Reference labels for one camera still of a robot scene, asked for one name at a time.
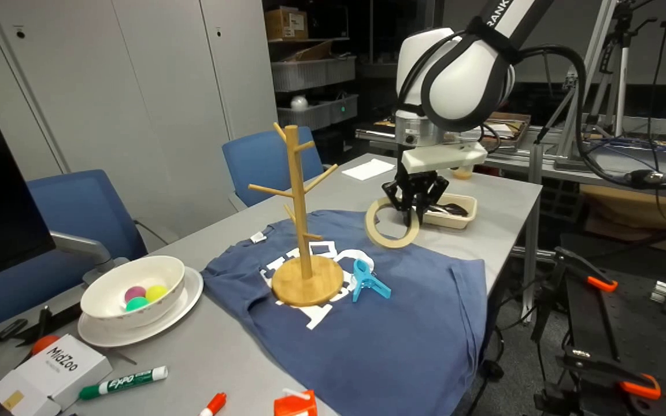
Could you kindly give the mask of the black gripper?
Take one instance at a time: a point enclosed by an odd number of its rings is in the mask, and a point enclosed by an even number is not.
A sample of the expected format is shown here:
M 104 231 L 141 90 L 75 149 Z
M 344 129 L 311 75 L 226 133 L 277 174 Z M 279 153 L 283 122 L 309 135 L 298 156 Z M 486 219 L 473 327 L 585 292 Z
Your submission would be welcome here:
M 416 209 L 418 223 L 425 223 L 428 213 L 438 213 L 438 197 L 448 188 L 448 181 L 437 172 L 406 174 L 398 170 L 391 183 L 382 186 L 386 202 L 401 215 L 408 224 L 408 210 Z

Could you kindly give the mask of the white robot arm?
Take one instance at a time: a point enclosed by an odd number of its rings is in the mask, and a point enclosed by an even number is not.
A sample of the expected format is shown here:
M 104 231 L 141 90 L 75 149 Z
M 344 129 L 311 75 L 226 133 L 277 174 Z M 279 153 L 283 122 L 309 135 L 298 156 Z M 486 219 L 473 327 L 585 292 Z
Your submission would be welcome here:
M 459 139 L 511 96 L 519 46 L 553 0 L 488 0 L 464 30 L 431 27 L 399 45 L 396 75 L 398 174 L 382 190 L 411 224 L 448 181 L 438 170 L 473 167 L 488 151 Z

